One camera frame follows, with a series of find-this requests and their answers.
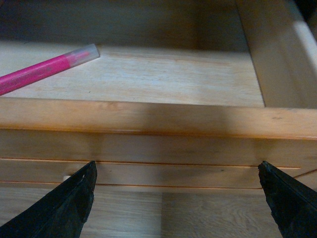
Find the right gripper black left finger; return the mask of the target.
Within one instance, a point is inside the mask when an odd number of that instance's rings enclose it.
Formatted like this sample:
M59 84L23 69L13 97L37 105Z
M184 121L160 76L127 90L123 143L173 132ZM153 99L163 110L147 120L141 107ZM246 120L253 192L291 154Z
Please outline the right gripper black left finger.
M78 238L90 215L97 180L89 162L43 198L1 226L2 238Z

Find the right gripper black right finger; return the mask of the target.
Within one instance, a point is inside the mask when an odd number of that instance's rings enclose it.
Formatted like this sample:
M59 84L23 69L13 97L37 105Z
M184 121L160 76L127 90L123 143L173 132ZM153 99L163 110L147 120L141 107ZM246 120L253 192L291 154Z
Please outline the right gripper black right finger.
M284 238L317 236L317 192L263 161L258 166L271 215Z

